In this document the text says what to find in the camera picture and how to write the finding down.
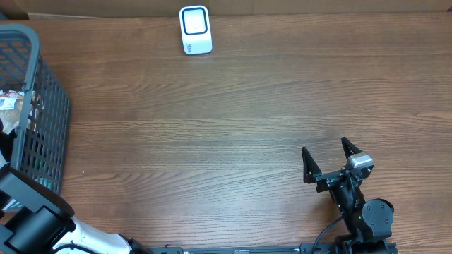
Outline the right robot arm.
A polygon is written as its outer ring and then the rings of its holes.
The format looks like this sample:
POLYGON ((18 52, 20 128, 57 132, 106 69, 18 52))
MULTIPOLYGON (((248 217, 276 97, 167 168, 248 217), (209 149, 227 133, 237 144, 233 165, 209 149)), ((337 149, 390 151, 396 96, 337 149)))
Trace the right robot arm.
POLYGON ((331 222, 313 243, 302 243, 301 253, 397 253, 396 244, 389 243, 392 236, 394 206, 387 200, 365 200, 360 190, 363 180, 370 176, 374 160, 346 137, 341 138, 346 163, 337 170, 323 173, 307 148, 302 148, 303 182, 316 184, 318 193, 328 191, 339 209, 340 216, 331 222), (338 222, 344 222, 347 235, 337 236, 332 243, 321 239, 338 222))

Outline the teal snack packet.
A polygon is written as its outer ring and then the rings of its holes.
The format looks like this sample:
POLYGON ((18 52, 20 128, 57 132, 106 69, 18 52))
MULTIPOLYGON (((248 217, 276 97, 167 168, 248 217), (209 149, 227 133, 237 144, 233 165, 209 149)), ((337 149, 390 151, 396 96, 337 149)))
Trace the teal snack packet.
MULTIPOLYGON (((50 190, 52 189, 52 182, 47 178, 37 177, 37 178, 35 178, 35 181, 50 190)), ((17 200, 13 200, 12 204, 8 208, 13 209, 13 208, 21 208, 21 207, 22 207, 22 204, 20 202, 18 202, 17 200)))

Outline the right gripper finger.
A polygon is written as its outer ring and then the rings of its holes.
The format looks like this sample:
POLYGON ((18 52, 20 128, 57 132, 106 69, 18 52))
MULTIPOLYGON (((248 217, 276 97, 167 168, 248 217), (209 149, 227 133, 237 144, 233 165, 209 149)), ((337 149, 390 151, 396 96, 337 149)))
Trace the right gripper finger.
POLYGON ((345 153, 345 158, 348 159, 349 157, 362 153, 362 151, 356 147, 348 138, 342 137, 341 143, 343 146, 343 151, 345 153))
POLYGON ((303 159, 303 182, 304 183, 316 183, 316 178, 322 175, 317 163, 311 156, 308 149, 302 148, 302 159, 303 159))

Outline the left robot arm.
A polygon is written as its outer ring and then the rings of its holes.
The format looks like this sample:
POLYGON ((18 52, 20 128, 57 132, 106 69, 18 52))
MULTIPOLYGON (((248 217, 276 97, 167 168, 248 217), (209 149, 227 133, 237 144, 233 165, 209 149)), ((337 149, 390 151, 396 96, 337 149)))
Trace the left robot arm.
POLYGON ((2 253, 150 252, 132 238, 78 221, 63 198, 11 167, 15 137, 1 132, 1 216, 13 200, 23 207, 1 226, 2 253))

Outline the brown white snack bag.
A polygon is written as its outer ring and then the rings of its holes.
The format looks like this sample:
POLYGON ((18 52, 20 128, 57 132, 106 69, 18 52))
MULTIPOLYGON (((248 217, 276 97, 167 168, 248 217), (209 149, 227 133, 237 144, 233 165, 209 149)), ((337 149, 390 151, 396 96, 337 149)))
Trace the brown white snack bag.
POLYGON ((21 91, 1 91, 1 121, 3 132, 9 134, 19 127, 25 93, 21 91))

